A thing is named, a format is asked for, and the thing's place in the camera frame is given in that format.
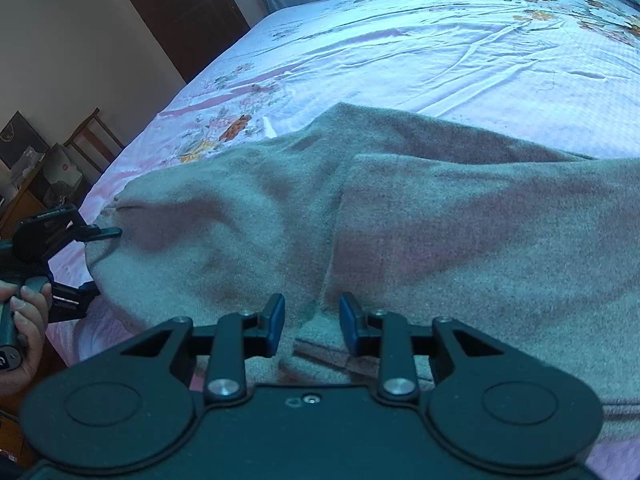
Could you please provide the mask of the person's left hand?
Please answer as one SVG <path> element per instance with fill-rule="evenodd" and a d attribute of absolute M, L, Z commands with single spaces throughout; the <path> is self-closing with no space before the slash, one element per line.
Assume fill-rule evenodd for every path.
<path fill-rule="evenodd" d="M 28 286 L 1 283 L 1 300 L 9 300 L 18 339 L 26 344 L 26 356 L 19 368 L 1 375 L 1 396 L 13 396 L 24 390 L 35 378 L 42 357 L 52 285 L 44 283 L 39 292 Z"/>

